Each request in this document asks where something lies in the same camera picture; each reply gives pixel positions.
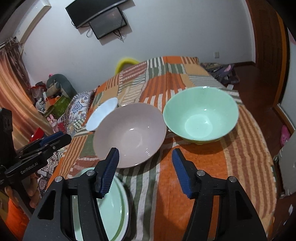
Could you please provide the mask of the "person's left hand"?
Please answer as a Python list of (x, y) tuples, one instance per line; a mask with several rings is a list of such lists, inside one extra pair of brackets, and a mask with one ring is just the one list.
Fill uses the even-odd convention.
[[(39, 174), (33, 173), (30, 175), (30, 185), (26, 188), (26, 192), (30, 197), (30, 207), (36, 208), (40, 202), (41, 195), (38, 189), (38, 178), (40, 177)], [(13, 190), (10, 186), (5, 187), (5, 193), (13, 202), (16, 207), (20, 207), (19, 200), (13, 194)]]

